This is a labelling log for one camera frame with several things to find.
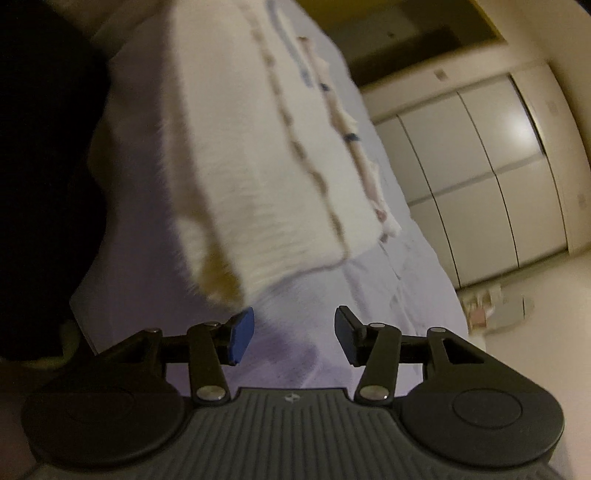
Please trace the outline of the cream wardrobe with panel doors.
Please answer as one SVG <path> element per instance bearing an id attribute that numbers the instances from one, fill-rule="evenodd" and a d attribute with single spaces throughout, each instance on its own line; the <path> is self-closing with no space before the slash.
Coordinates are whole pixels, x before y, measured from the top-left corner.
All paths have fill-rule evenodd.
<path id="1" fill-rule="evenodd" d="M 590 244 L 590 167 L 549 65 L 366 101 L 412 218 L 457 288 Z"/>

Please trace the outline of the white bed sheet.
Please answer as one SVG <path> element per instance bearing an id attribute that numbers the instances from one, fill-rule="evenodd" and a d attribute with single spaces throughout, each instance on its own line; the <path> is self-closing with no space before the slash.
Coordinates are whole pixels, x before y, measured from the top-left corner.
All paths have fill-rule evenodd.
<path id="1" fill-rule="evenodd" d="M 103 26 L 114 37 L 107 47 L 113 85 L 91 163 L 108 187 L 111 211 L 98 256 L 70 301 L 99 351 L 146 327 L 176 335 L 230 316 L 189 288 L 172 230 L 160 164 L 164 12 L 158 2 L 144 7 L 136 24 L 111 18 Z M 335 338 L 341 305 L 410 335 L 433 326 L 466 334 L 454 288 L 411 219 L 394 174 L 384 170 L 382 183 L 401 235 L 341 267 L 287 279 L 260 297 L 245 358 L 225 371 L 231 388 L 355 387 L 361 373 Z"/>

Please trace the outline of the cream knitted sweater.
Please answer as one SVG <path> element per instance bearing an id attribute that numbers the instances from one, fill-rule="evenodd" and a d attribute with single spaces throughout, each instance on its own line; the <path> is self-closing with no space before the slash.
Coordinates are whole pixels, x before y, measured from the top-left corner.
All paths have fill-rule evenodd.
<path id="1" fill-rule="evenodd" d="M 192 286 L 252 305 L 400 233 L 328 63 L 273 1 L 175 1 L 162 164 Z"/>

